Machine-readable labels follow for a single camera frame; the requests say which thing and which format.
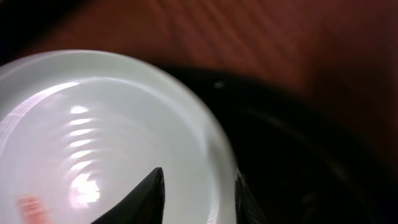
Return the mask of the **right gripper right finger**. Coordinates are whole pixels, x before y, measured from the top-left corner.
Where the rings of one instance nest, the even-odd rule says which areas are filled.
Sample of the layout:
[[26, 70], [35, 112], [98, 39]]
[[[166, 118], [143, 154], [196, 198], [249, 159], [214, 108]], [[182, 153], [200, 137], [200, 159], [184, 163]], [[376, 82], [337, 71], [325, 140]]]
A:
[[267, 218], [251, 193], [239, 169], [234, 181], [237, 224], [267, 224]]

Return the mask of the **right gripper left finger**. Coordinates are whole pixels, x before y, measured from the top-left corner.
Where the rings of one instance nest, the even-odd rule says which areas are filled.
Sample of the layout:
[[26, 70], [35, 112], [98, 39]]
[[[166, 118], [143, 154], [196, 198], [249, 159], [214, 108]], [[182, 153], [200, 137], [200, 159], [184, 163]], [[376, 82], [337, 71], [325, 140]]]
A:
[[162, 224], [165, 185], [162, 168], [156, 167], [117, 205], [92, 224]]

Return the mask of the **light blue plate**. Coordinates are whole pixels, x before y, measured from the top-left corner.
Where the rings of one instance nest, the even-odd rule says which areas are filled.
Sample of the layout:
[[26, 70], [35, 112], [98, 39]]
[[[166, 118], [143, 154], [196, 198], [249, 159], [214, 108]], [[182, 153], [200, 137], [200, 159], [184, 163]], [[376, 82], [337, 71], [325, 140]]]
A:
[[91, 223], [157, 167], [164, 223], [236, 222], [229, 141], [167, 72], [92, 50], [1, 67], [2, 223]]

